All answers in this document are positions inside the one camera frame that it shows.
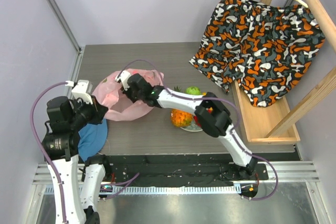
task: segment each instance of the camouflage shorts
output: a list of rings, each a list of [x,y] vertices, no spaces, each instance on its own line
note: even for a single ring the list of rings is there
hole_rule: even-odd
[[[253,106],[270,106],[305,74],[325,38],[309,9],[221,0],[190,63],[229,91],[237,80]]]

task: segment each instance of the metal floor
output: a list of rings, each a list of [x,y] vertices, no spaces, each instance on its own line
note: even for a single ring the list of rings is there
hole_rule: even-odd
[[[232,92],[223,91],[188,62],[196,53],[198,42],[86,46],[78,79],[90,80],[94,88],[109,74],[121,70],[136,59],[153,62],[164,73],[168,87],[198,86],[218,97],[234,101]],[[152,69],[136,62],[132,68]],[[232,119],[237,117],[232,108]],[[293,145],[248,145],[254,153],[293,152]],[[227,153],[217,140],[203,132],[190,133],[175,128],[170,122],[170,110],[154,108],[148,115],[132,122],[109,122],[107,143],[101,151],[106,155]]]
[[[257,197],[274,184],[260,184]],[[267,200],[235,194],[118,196],[100,201],[101,224],[318,224],[306,183],[280,183]],[[55,223],[53,195],[45,195],[37,224]]]

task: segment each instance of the robotic arm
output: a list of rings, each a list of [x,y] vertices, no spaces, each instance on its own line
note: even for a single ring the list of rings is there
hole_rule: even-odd
[[[173,90],[165,90],[163,86],[152,87],[139,74],[131,75],[123,71],[116,81],[122,83],[122,91],[133,102],[142,100],[149,106],[157,108],[178,109],[197,116],[203,131],[220,140],[226,147],[235,163],[233,173],[242,179],[249,179],[255,172],[257,160],[250,155],[251,151],[244,145],[235,130],[232,130],[230,112],[216,100],[216,96],[208,92],[205,96],[188,95]],[[49,121],[46,122],[47,133],[42,144],[50,156],[62,180],[65,196],[65,212],[68,223],[99,224],[97,202],[101,182],[110,176],[111,167],[104,155],[90,157],[86,163],[86,174],[81,194],[77,177],[79,130],[87,123],[99,124],[108,108],[100,105],[90,95],[92,85],[89,81],[68,82],[73,87],[74,99],[56,97],[47,103]],[[55,192],[56,223],[62,223],[62,202],[59,184],[54,170],[48,165]]]

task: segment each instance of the plate of fruit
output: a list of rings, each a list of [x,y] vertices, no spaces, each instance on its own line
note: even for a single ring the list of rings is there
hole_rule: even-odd
[[[180,87],[175,87],[174,91],[176,92],[182,92]],[[205,93],[201,93],[200,89],[198,87],[189,87],[185,90],[186,94],[192,94],[192,95],[205,95]],[[190,132],[199,132],[202,131],[202,128],[198,124],[197,117],[181,111],[181,110],[176,110],[173,109],[171,112],[171,121],[174,126],[180,127],[181,129],[185,131],[190,131]]]

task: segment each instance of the pink bag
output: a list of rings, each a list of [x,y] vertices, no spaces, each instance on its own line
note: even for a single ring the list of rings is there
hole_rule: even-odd
[[[126,71],[131,74],[140,74],[152,86],[162,85],[156,70],[127,69]],[[115,81],[119,73],[120,71],[116,71],[109,75],[98,84],[92,93],[100,104],[109,108],[105,118],[113,121],[132,121],[149,113],[152,107],[142,101],[133,103],[121,92],[122,84]]]

